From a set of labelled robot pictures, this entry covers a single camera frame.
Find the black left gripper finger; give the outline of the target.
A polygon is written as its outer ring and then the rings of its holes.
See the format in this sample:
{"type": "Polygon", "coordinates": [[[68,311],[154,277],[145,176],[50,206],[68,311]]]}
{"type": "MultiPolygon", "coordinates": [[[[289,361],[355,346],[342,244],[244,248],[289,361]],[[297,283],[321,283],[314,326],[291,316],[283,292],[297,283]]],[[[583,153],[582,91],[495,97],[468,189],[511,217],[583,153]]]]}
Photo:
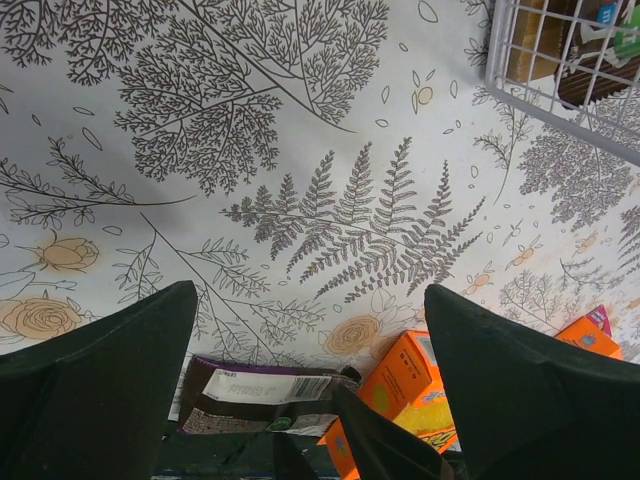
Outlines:
{"type": "Polygon", "coordinates": [[[319,480],[309,461],[289,435],[273,436],[273,460],[276,480],[319,480]]]}
{"type": "Polygon", "coordinates": [[[151,478],[196,309],[180,281],[2,356],[2,478],[151,478]]]}
{"type": "Polygon", "coordinates": [[[426,322],[472,479],[636,479],[639,367],[430,285],[426,322]]]}
{"type": "Polygon", "coordinates": [[[334,403],[363,480],[453,479],[453,467],[430,445],[385,419],[343,386],[334,403]]]}

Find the brown chocolate bar wrapper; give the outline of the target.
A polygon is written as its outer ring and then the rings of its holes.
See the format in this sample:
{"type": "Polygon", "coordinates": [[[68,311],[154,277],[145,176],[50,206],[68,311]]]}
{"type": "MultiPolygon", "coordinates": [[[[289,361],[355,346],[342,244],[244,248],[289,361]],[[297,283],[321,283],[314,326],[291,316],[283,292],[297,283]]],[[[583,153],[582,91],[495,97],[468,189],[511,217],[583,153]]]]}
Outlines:
{"type": "Polygon", "coordinates": [[[321,437],[337,419],[332,396],[356,392],[362,377],[347,366],[318,368],[222,364],[193,356],[184,375],[177,419],[191,435],[285,432],[321,437]]]}

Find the purple M&M's candy bag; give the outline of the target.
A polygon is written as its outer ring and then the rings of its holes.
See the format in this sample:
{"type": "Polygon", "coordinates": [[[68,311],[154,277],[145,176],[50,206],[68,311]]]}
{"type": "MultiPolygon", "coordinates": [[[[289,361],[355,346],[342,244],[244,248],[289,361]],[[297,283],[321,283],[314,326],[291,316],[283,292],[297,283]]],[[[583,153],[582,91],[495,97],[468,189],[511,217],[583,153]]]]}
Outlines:
{"type": "Polygon", "coordinates": [[[639,70],[637,1],[569,1],[564,21],[558,96],[575,108],[618,94],[639,70]]]}

